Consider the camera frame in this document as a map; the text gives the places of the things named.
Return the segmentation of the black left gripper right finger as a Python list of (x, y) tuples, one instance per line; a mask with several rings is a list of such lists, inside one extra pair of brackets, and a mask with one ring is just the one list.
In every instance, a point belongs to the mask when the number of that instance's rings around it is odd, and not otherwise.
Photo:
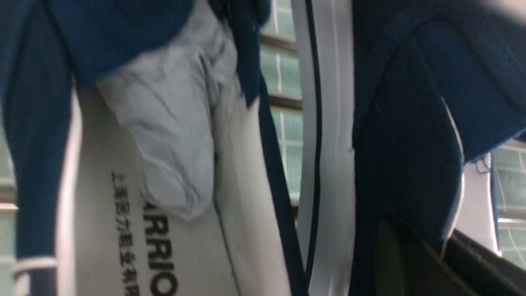
[(446, 246), (446, 264), (481, 296), (524, 296), (526, 272), (455, 230)]

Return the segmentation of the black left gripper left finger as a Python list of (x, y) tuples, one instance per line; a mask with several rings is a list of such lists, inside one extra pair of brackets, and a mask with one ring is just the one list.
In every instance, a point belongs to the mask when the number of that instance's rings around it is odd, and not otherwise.
[(373, 270), (378, 296), (468, 295), (468, 286), (400, 221), (380, 222)]

